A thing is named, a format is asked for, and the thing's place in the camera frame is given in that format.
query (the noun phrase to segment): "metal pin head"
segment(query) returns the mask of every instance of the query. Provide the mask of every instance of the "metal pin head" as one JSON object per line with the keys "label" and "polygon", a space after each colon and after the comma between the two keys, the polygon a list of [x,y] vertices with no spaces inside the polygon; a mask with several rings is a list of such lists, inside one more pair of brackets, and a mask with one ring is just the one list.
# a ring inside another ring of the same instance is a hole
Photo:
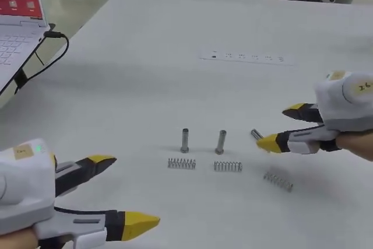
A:
{"label": "metal pin head", "polygon": [[217,142],[217,147],[215,149],[215,153],[217,155],[222,155],[224,153],[224,142],[226,141],[226,135],[227,135],[227,131],[225,130],[221,130],[220,133],[219,133],[219,140]]}
{"label": "metal pin head", "polygon": [[182,130],[182,139],[181,139],[181,148],[180,148],[180,152],[183,154],[186,154],[189,152],[188,141],[189,141],[189,129],[184,128]]}

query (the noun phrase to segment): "usb cable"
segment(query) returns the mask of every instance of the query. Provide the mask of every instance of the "usb cable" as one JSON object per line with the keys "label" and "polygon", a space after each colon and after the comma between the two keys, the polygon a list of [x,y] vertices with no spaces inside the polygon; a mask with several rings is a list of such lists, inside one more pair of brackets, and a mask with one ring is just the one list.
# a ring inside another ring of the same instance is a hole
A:
{"label": "usb cable", "polygon": [[52,67],[56,62],[58,62],[62,57],[64,57],[64,55],[68,52],[69,50],[69,47],[70,47],[70,41],[69,39],[67,38],[66,35],[64,35],[63,33],[61,32],[57,32],[57,31],[46,31],[44,33],[44,37],[45,38],[64,38],[66,40],[66,47],[64,49],[64,51],[62,52],[61,55],[58,56],[58,58],[56,58],[55,60],[53,60],[50,64],[48,64],[46,67],[44,67],[42,70],[40,70],[39,72],[35,73],[34,75],[32,75],[31,77],[29,77],[26,81],[29,82],[31,81],[32,79],[34,79],[35,77],[39,76],[40,74],[42,74],[44,71],[46,71],[48,68]]}

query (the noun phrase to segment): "desk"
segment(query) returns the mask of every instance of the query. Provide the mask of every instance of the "desk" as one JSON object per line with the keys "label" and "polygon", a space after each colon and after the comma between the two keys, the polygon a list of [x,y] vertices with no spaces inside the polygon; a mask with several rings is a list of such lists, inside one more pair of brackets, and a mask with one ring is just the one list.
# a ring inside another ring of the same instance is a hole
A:
{"label": "desk", "polygon": [[[313,102],[313,83],[331,70],[373,71],[372,16],[367,6],[274,0],[109,0],[67,56],[3,108],[0,147],[42,137],[60,162],[118,157],[57,200],[161,217],[105,248],[371,248],[371,163],[343,151],[268,155],[249,132],[307,127],[282,109]],[[296,64],[198,59],[212,48],[293,54]],[[168,169],[183,157],[185,127],[196,170]],[[242,173],[215,173],[217,159],[241,161]],[[293,192],[263,181],[269,169],[287,173]]]}

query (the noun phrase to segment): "laptop keyboard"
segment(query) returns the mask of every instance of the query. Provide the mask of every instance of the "laptop keyboard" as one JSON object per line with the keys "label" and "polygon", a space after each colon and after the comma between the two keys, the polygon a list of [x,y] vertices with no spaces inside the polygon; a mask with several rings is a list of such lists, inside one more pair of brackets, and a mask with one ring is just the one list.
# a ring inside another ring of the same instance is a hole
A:
{"label": "laptop keyboard", "polygon": [[35,41],[35,34],[22,34],[22,35],[0,35],[0,66],[11,65],[16,61],[17,56],[24,51],[30,42]]}

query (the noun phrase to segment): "floor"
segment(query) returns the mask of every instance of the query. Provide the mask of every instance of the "floor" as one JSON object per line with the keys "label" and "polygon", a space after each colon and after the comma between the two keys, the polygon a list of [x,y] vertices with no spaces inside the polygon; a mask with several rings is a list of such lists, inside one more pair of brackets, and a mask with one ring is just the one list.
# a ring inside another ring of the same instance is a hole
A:
{"label": "floor", "polygon": [[[56,24],[56,31],[60,31],[71,38],[107,0],[42,0],[44,12],[50,23]],[[56,39],[49,39],[37,51],[39,57],[48,62],[54,54],[65,44]],[[24,70],[27,76],[36,73],[42,67],[34,55]],[[0,108],[13,96],[16,86],[12,83],[5,93],[0,96]]]}

